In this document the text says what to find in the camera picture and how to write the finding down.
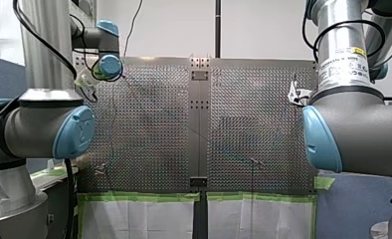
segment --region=silver panel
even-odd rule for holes
[[[126,59],[126,79],[98,85],[80,190],[189,191],[189,62]]]
[[[287,93],[316,82],[313,62],[212,60],[208,190],[313,193],[301,109]]]
[[[294,73],[301,88],[315,86],[313,62],[126,63],[127,80],[98,85],[97,131],[81,162],[80,191],[187,192],[203,190],[190,188],[190,177],[208,176],[211,191],[312,193],[300,109],[287,94]],[[193,80],[194,71],[208,72],[208,80]]]

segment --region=white label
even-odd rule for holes
[[[369,81],[369,68],[365,57],[355,53],[335,55],[320,65],[321,83],[328,81]]]

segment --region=sticker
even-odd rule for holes
[[[366,57],[366,51],[361,48],[341,48],[335,51],[336,54],[348,53],[348,54],[357,54],[363,57]]]
[[[340,54],[334,55],[333,58],[329,58],[320,65],[319,78],[320,85],[329,81],[369,82],[367,59],[358,53],[341,51]]]

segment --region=white wall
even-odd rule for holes
[[[98,18],[118,24],[121,48],[139,0],[99,0]],[[301,36],[304,1],[223,0],[222,57],[313,60]],[[307,23],[313,42],[316,27]],[[143,0],[128,56],[214,56],[214,0]],[[376,84],[392,96],[392,60],[385,81]]]
[[[13,0],[0,0],[0,59],[24,65],[20,24],[13,13]],[[71,2],[70,11],[91,27],[95,19],[88,17]]]

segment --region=metal bracket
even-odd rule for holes
[[[207,177],[190,177],[190,186],[191,187],[206,187],[206,186],[208,186],[208,178]]]
[[[304,101],[310,98],[310,94],[311,90],[297,88],[296,74],[294,74],[294,79],[290,83],[290,92],[288,94],[290,103],[298,107],[305,107],[306,103]]]
[[[192,81],[208,81],[209,72],[192,71]]]

